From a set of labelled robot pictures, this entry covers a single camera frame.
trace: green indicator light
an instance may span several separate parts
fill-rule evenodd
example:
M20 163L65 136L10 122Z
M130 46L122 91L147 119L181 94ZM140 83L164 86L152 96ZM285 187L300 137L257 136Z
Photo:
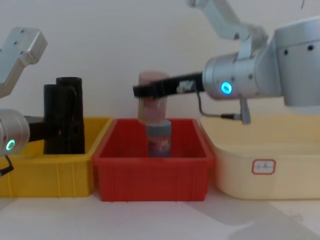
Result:
M14 148L15 145L16 145L16 141L12 139L6 144L5 149L7 151L11 151Z

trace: yellow plastic bin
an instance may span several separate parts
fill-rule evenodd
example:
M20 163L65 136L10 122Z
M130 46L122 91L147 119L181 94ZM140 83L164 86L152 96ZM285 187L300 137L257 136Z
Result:
M14 171L0 177L0 197L87 197L94 189L91 157L112 118L85 118L85 154L43 154L44 141L30 142L10 159ZM7 161L0 158L0 168Z
M320 199L320 116L253 115L250 125L204 117L201 125L221 191L249 200Z

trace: red plastic bin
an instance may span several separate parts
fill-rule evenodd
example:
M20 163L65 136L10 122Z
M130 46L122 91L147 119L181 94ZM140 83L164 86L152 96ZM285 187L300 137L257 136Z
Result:
M194 119L170 119L171 157L148 157L146 127L116 119L93 155L102 201L203 201L213 154Z

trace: label sticker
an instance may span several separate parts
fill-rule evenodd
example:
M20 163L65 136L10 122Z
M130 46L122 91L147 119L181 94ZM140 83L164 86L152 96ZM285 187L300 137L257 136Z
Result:
M255 175L272 175L276 171L274 159L256 159L252 162L252 173Z

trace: white table surface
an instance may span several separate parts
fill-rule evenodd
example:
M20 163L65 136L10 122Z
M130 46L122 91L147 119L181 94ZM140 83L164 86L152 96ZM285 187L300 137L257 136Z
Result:
M1 240L320 240L320 201L0 198Z

